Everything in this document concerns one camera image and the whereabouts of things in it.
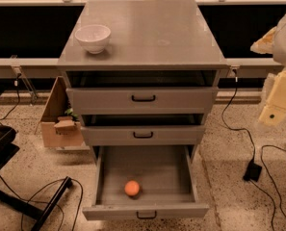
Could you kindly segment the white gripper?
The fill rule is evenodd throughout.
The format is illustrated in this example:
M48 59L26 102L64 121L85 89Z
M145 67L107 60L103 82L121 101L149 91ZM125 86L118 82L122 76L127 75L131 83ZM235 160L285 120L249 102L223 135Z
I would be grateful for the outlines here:
M286 65L286 14L276 28L271 28L263 37L250 46L258 54L273 54L273 59ZM258 120L267 126L276 126L286 117L286 68L273 78L273 86Z

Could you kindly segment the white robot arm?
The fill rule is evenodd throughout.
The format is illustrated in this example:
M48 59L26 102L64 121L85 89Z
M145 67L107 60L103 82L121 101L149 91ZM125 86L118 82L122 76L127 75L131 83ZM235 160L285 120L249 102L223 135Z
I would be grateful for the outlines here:
M275 126L286 116L286 14L275 27L254 42L250 50L258 54L272 54L273 60L284 66L274 77L273 86L259 116L261 123Z

